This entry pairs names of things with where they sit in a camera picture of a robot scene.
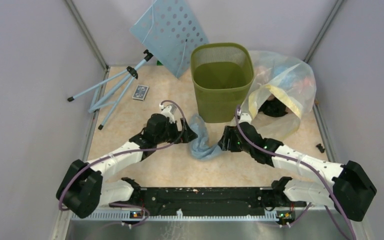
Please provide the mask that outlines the light blue trash bag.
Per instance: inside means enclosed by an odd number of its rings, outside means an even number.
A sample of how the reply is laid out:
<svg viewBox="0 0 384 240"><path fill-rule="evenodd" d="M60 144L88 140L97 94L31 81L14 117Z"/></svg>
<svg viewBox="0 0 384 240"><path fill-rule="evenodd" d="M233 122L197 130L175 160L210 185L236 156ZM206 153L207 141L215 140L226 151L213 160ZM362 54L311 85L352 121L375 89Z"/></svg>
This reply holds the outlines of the light blue trash bag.
<svg viewBox="0 0 384 240"><path fill-rule="evenodd" d="M193 158L206 162L222 154L222 149L218 144L209 144L210 135L199 114L194 114L190 118L190 129L197 135L197 138L189 143L189 151Z"/></svg>

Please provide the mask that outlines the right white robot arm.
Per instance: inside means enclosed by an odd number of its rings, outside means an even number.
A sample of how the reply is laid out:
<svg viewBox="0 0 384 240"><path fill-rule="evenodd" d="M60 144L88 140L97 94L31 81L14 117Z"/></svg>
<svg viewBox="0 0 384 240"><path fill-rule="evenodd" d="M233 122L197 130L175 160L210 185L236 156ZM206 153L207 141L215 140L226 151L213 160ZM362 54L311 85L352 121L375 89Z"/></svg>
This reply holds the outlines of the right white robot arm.
<svg viewBox="0 0 384 240"><path fill-rule="evenodd" d="M349 160L341 164L317 159L279 140L263 138L247 122L226 126L217 144L222 151L246 152L260 164L309 179L290 179L276 189L273 200L279 206L287 206L290 202L311 202L334 207L349 220L361 222L377 193L359 163Z"/></svg>

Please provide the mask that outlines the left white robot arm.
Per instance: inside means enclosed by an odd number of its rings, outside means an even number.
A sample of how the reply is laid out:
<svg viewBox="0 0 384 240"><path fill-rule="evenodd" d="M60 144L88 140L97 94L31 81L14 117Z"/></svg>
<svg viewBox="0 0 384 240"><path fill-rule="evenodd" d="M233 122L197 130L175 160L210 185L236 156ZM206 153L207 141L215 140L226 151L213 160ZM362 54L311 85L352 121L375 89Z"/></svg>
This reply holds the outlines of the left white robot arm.
<svg viewBox="0 0 384 240"><path fill-rule="evenodd" d="M177 122L166 115L154 113L145 127L118 149L101 158L83 162L73 161L57 192L56 198L61 210L70 210L80 218L86 218L96 208L113 202L124 202L134 207L140 202L138 185L128 179L108 183L107 180L124 168L139 163L159 149L173 144L186 144L198 135L184 118Z"/></svg>

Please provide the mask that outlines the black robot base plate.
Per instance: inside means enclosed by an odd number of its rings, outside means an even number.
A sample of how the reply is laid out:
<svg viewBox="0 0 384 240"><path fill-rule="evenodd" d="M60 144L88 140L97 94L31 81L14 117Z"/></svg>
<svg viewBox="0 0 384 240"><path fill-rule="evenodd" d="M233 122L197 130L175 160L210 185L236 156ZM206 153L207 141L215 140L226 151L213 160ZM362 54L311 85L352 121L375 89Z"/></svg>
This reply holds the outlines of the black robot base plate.
<svg viewBox="0 0 384 240"><path fill-rule="evenodd" d="M147 209L151 216L186 217L263 216L277 208L306 207L304 201L290 201L278 189L269 187L141 187L125 177L133 193L126 204Z"/></svg>

